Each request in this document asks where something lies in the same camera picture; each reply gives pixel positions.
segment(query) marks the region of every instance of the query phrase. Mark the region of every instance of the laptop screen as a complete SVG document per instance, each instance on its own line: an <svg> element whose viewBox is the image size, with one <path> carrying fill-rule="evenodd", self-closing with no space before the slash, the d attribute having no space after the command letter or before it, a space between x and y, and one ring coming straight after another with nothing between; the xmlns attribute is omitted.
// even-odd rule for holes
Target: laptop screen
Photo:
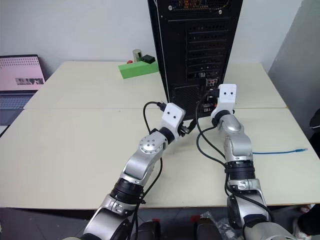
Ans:
<svg viewBox="0 0 320 240"><path fill-rule="evenodd" d="M38 56L0 56L0 91L36 91L44 83Z"/></svg>

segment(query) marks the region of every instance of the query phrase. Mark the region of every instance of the green box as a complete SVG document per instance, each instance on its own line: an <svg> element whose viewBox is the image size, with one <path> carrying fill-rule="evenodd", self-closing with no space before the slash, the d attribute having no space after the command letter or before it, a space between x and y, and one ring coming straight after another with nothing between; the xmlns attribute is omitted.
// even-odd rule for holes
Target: green box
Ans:
<svg viewBox="0 0 320 240"><path fill-rule="evenodd" d="M119 65L118 67L124 79L159 72L157 61L154 61L151 64L144 61L138 61L134 63Z"/></svg>

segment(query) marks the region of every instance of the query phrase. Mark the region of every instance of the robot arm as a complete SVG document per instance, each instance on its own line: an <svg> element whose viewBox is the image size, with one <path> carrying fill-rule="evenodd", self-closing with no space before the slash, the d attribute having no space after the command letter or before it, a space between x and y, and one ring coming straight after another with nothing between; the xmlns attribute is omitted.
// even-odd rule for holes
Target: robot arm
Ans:
<svg viewBox="0 0 320 240"><path fill-rule="evenodd" d="M233 115L236 90L235 84L221 84L217 107L211 113L212 124L224 141L225 172L232 193L227 199L229 222L243 229L246 240L294 240L287 230L270 222L271 216L262 208L267 204L255 175L251 141Z"/></svg>
<svg viewBox="0 0 320 240"><path fill-rule="evenodd" d="M154 166L167 146L184 135L185 111L173 103L165 106L161 128L139 142L120 178L86 226L82 240L124 240L131 232L128 217L141 203L141 196Z"/></svg>

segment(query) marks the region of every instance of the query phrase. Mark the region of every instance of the gray wall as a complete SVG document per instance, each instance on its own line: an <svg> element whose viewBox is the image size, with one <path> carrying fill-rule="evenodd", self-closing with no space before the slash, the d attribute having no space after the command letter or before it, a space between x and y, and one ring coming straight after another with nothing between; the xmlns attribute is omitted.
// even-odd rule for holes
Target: gray wall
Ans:
<svg viewBox="0 0 320 240"><path fill-rule="evenodd" d="M320 108L320 0L302 2L268 74L310 137L310 119Z"/></svg>
<svg viewBox="0 0 320 240"><path fill-rule="evenodd" d="M230 61L268 71L302 0L243 0ZM64 61L155 55L147 0L0 0L0 55L38 54L51 74Z"/></svg>

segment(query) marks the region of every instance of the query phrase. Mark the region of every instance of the computer tower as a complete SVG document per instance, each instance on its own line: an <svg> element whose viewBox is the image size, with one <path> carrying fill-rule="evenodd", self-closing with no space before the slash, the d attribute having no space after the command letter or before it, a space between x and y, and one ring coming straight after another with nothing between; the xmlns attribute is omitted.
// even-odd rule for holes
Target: computer tower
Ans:
<svg viewBox="0 0 320 240"><path fill-rule="evenodd" d="M168 102L195 118L198 101L223 83L242 0L148 0L159 71ZM209 116L208 98L198 115Z"/></svg>

